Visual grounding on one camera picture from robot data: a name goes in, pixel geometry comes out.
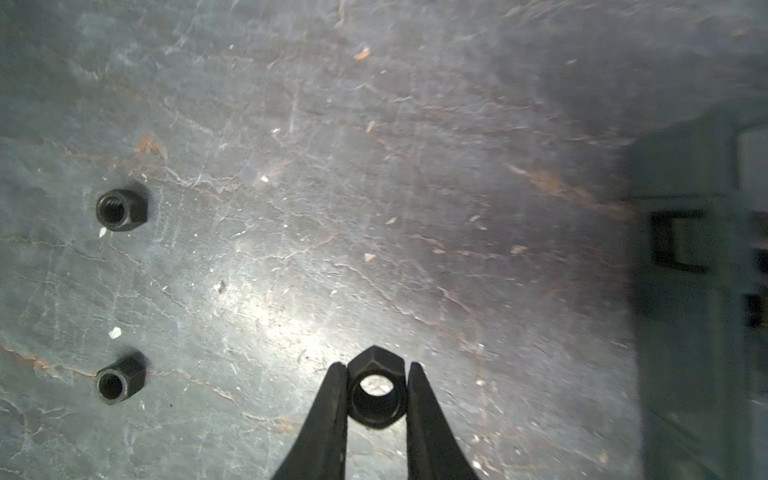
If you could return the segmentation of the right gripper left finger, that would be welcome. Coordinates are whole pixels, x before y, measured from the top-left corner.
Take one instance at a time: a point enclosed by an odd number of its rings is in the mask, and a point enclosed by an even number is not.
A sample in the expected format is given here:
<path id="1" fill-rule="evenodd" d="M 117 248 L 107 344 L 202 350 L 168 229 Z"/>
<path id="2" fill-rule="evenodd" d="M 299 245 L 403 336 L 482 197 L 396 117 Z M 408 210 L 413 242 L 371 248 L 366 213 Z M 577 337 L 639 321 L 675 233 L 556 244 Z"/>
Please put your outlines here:
<path id="1" fill-rule="evenodd" d="M 347 367 L 341 362 L 331 364 L 292 448 L 273 479 L 345 478 L 347 386 Z"/>

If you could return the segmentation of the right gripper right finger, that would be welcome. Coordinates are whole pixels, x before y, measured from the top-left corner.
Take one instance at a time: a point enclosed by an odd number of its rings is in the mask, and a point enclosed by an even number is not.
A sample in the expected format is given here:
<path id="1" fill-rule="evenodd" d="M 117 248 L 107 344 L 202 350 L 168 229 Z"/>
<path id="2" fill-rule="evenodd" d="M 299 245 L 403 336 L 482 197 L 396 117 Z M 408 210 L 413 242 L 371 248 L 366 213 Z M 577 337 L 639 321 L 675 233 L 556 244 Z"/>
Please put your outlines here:
<path id="1" fill-rule="evenodd" d="M 411 363 L 407 388 L 408 478 L 477 480 L 420 363 Z"/>

